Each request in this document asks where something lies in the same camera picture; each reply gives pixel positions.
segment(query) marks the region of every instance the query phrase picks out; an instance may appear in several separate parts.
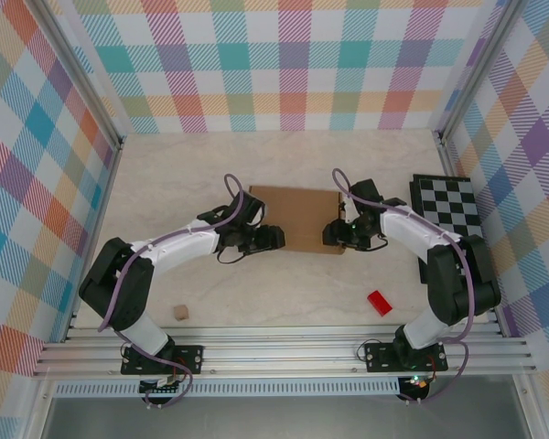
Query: aluminum rail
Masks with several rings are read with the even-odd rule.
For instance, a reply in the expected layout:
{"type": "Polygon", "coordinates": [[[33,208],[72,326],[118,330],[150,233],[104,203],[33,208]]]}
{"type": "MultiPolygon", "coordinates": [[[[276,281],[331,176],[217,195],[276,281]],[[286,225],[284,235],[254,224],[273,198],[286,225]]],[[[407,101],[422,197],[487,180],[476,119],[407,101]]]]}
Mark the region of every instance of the aluminum rail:
{"type": "MultiPolygon", "coordinates": [[[[369,338],[391,341],[398,326],[373,327],[214,327],[167,328],[177,344],[205,347],[196,379],[395,377],[410,373],[370,374],[356,358],[369,338]]],[[[459,326],[454,334],[461,332],[459,326]]],[[[497,322],[477,323],[466,338],[468,375],[531,373],[533,357],[522,338],[506,338],[497,322]]],[[[111,331],[70,329],[65,343],[47,344],[35,370],[39,380],[126,379],[120,374],[120,340],[111,331]]],[[[449,370],[457,372],[463,348],[446,346],[449,370]]]]}

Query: marble-patterned floor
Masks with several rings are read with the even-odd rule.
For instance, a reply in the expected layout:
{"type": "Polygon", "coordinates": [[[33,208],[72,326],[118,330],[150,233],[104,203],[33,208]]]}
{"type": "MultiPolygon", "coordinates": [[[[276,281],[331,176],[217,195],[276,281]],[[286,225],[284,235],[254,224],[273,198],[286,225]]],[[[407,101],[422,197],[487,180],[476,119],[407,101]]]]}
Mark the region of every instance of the marble-patterned floor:
{"type": "MultiPolygon", "coordinates": [[[[443,174],[428,130],[131,134],[96,251],[119,236],[153,238],[200,212],[230,202],[222,176],[242,183],[335,188],[331,169],[352,182],[371,177],[386,197],[410,201],[413,173],[443,174]]],[[[208,256],[154,281],[147,311],[162,327],[400,324],[427,306],[417,261],[398,242],[380,252],[342,256],[268,252],[234,265],[208,256]],[[381,290],[393,311],[380,317],[366,300],[381,290]],[[177,322],[175,305],[189,320],[177,322]]],[[[82,304],[76,327],[101,319],[82,304]]]]}

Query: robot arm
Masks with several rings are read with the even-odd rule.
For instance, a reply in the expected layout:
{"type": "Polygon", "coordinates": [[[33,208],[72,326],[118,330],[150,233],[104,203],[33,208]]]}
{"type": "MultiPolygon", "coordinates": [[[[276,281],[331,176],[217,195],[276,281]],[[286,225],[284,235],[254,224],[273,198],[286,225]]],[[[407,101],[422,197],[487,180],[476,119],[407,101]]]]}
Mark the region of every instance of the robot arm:
{"type": "MultiPolygon", "coordinates": [[[[220,255],[227,247],[237,247],[243,257],[285,246],[285,235],[280,228],[261,225],[264,203],[245,192],[242,208],[236,217],[216,229],[211,228],[229,218],[238,203],[239,195],[230,206],[221,206],[198,215],[184,228],[183,233],[162,241],[151,239],[127,243],[120,238],[109,240],[103,245],[81,284],[80,298],[104,318],[120,271],[135,253],[140,252],[120,285],[109,325],[146,354],[174,361],[176,354],[173,340],[145,311],[153,278],[191,259],[213,253],[220,255]]],[[[131,359],[141,365],[148,363],[153,369],[167,368],[158,364],[153,367],[150,363],[152,360],[140,358],[136,353],[131,354],[131,359]]]]}
{"type": "Polygon", "coordinates": [[[384,200],[371,179],[351,186],[350,193],[377,203],[379,207],[355,200],[354,205],[360,216],[351,223],[341,219],[331,222],[323,231],[324,243],[366,252],[371,248],[373,236],[393,238],[427,264],[429,307],[414,321],[400,327],[393,342],[393,349],[403,369],[410,369],[418,364],[419,359],[423,360],[427,355],[425,349],[434,346],[453,325],[469,314],[465,273],[462,273],[458,255],[446,235],[466,255],[474,285],[474,315],[478,316],[500,303],[501,293],[490,253],[481,237],[462,237],[415,220],[418,215],[402,200],[384,200]]]}

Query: plaid wall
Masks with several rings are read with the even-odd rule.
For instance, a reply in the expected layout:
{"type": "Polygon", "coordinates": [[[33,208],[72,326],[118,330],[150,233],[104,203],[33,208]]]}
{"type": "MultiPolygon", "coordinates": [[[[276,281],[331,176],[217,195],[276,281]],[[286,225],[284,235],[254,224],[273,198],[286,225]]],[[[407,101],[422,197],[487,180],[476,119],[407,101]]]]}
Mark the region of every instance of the plaid wall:
{"type": "Polygon", "coordinates": [[[73,4],[133,128],[191,133],[427,127],[466,38],[479,32],[474,18],[492,2],[73,4]]]}
{"type": "Polygon", "coordinates": [[[0,439],[21,427],[38,354],[66,323],[111,158],[23,0],[1,0],[0,439]]]}
{"type": "Polygon", "coordinates": [[[492,35],[492,32],[496,28],[496,25],[502,15],[502,12],[504,11],[504,9],[506,8],[506,5],[509,2],[510,0],[496,1],[496,5],[494,6],[494,9],[492,9],[492,12],[488,17],[488,21],[486,22],[486,25],[484,26],[484,28],[482,28],[482,31],[479,34],[478,42],[476,43],[476,46],[474,46],[472,53],[469,56],[468,61],[464,66],[464,69],[462,70],[461,75],[457,79],[456,88],[451,93],[451,96],[447,101],[446,109],[443,111],[443,114],[439,118],[437,127],[435,127],[436,131],[440,132],[444,129],[447,119],[449,118],[449,115],[451,114],[451,111],[453,110],[454,105],[458,101],[459,94],[461,93],[462,90],[464,90],[464,87],[466,87],[469,76],[474,70],[474,67],[476,66],[478,57],[481,55],[482,51],[486,47],[486,42],[492,35]]]}
{"type": "Polygon", "coordinates": [[[470,176],[513,335],[529,339],[549,421],[549,0],[532,0],[449,144],[470,176]]]}
{"type": "Polygon", "coordinates": [[[100,83],[100,80],[98,80],[97,75],[93,71],[92,64],[90,63],[87,56],[85,55],[85,52],[83,51],[83,48],[81,47],[79,40],[71,30],[68,19],[63,15],[63,11],[61,10],[61,7],[59,5],[59,0],[47,0],[47,4],[51,8],[51,11],[55,15],[55,17],[57,18],[59,25],[61,26],[61,29],[63,30],[63,33],[65,34],[67,40],[70,42],[71,46],[73,47],[73,50],[75,51],[75,55],[77,56],[81,65],[83,66],[83,70],[85,71],[88,78],[90,79],[91,84],[93,85],[93,88],[100,96],[103,106],[105,107],[110,118],[112,119],[113,124],[115,125],[119,133],[123,133],[124,128],[120,123],[118,116],[116,115],[116,111],[114,107],[110,103],[110,98],[106,95],[103,89],[103,86],[100,83]]]}

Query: cardboard box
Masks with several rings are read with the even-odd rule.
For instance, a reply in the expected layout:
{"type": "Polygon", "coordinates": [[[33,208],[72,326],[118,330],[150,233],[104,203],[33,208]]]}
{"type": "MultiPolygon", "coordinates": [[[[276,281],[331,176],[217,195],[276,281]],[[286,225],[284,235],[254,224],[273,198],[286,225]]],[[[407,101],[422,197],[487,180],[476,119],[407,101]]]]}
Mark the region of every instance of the cardboard box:
{"type": "Polygon", "coordinates": [[[263,224],[285,232],[285,247],[291,252],[342,254],[340,246],[323,245],[321,233],[342,212],[341,194],[333,190],[294,187],[250,186],[250,193],[267,206],[263,224]]]}

